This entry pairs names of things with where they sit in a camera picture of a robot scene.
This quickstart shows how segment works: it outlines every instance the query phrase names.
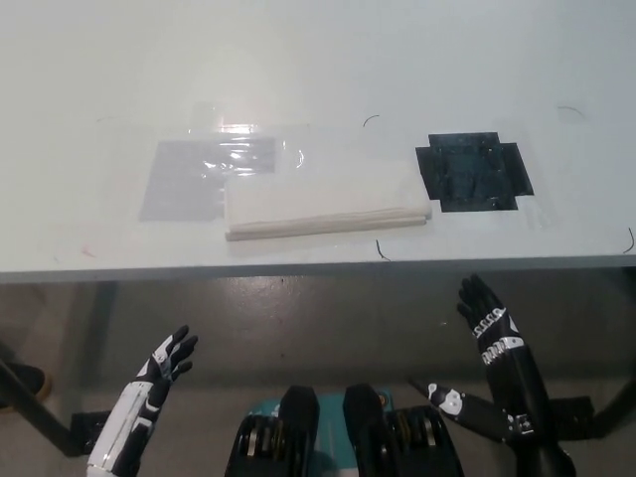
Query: robotic hand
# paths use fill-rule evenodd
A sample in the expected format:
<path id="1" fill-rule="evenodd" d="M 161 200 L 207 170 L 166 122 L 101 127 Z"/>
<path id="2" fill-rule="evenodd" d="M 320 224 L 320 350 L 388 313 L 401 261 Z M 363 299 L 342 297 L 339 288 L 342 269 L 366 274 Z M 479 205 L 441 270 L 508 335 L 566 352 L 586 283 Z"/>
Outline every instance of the robotic hand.
<path id="1" fill-rule="evenodd" d="M 188 332 L 183 326 L 168 337 L 123 390 L 88 459 L 87 477 L 137 475 L 172 384 L 192 368 L 184 360 L 194 352 L 198 337 L 186 339 Z"/>
<path id="2" fill-rule="evenodd" d="M 459 297 L 457 310 L 477 339 L 494 403 L 438 384 L 413 384 L 446 417 L 508 444 L 517 456 L 517 475 L 576 475 L 558 446 L 544 381 L 510 313 L 476 275 L 462 281 Z"/>

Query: black shoe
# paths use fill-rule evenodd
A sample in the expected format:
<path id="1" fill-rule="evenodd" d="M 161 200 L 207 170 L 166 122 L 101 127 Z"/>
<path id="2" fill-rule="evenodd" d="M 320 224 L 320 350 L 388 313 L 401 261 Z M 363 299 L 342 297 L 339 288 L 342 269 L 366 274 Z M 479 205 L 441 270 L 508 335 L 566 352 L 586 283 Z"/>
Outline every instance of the black shoe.
<path id="1" fill-rule="evenodd" d="M 7 368 L 34 394 L 37 400 L 44 400 L 51 393 L 51 377 L 41 369 L 15 363 L 7 363 Z M 0 398 L 0 413 L 13 410 L 12 406 Z"/>

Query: robot finger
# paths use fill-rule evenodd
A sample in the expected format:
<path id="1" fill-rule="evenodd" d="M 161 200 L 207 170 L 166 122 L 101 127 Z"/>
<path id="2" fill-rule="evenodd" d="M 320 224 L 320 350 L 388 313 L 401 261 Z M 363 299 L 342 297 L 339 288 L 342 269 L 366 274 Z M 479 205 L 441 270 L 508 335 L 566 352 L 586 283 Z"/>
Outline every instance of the robot finger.
<path id="1" fill-rule="evenodd" d="M 494 308 L 503 308 L 501 300 L 497 297 L 495 292 L 481 279 L 479 275 L 472 275 L 470 277 L 473 288 L 476 293 L 481 297 L 481 301 L 490 312 Z"/>
<path id="2" fill-rule="evenodd" d="M 184 325 L 181 328 L 179 328 L 177 331 L 175 331 L 170 337 L 172 338 L 172 341 L 166 347 L 166 353 L 170 355 L 172 351 L 174 350 L 175 346 L 181 343 L 181 341 L 188 335 L 189 332 L 190 332 L 190 327 L 188 325 Z"/>
<path id="3" fill-rule="evenodd" d="M 191 336 L 183 343 L 178 343 L 178 345 L 174 348 L 172 355 L 170 356 L 170 360 L 174 365 L 178 365 L 183 360 L 187 359 L 192 355 L 195 351 L 195 346 L 199 341 L 199 337 L 197 335 Z"/>
<path id="4" fill-rule="evenodd" d="M 466 306 L 465 303 L 458 303 L 457 311 L 466 319 L 466 322 L 468 323 L 468 326 L 471 330 L 479 324 L 479 318 L 475 316 L 473 311 L 468 306 Z"/>

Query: gray floor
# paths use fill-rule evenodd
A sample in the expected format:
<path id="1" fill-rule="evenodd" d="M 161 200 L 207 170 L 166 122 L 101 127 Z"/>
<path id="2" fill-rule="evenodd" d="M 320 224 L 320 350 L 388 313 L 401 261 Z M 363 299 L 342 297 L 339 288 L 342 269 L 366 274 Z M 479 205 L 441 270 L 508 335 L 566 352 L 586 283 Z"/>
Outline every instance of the gray floor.
<path id="1" fill-rule="evenodd" d="M 603 407 L 636 357 L 636 287 L 618 271 L 489 273 L 552 397 Z M 290 384 L 390 387 L 397 405 L 423 400 L 409 375 L 486 397 L 479 356 L 454 311 L 461 276 L 383 271 L 338 277 L 0 287 L 3 358 L 50 370 L 48 406 L 112 406 L 163 337 L 182 323 L 201 336 L 195 369 L 174 388 L 141 476 L 223 475 L 245 411 Z M 501 446 L 449 425 L 467 476 L 512 475 Z M 632 475 L 636 423 L 603 441 L 566 443 L 581 476 Z M 17 415 L 0 415 L 0 475 L 82 476 Z"/>

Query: white table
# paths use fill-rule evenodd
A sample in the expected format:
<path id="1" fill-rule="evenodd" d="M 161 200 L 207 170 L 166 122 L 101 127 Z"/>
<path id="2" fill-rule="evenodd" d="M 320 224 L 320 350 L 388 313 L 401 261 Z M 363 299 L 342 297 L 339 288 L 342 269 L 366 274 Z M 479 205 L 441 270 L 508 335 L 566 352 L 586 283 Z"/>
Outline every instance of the white table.
<path id="1" fill-rule="evenodd" d="M 417 266 L 636 264 L 623 253 L 636 231 L 634 2 L 0 8 L 2 281 L 298 272 L 383 261 L 376 239 Z M 498 131 L 536 195 L 517 212 L 435 203 L 425 227 L 378 234 L 228 244 L 222 219 L 140 222 L 156 142 L 202 104 L 226 123 L 341 134 L 379 114 L 364 133 L 392 159 L 429 133 Z"/>

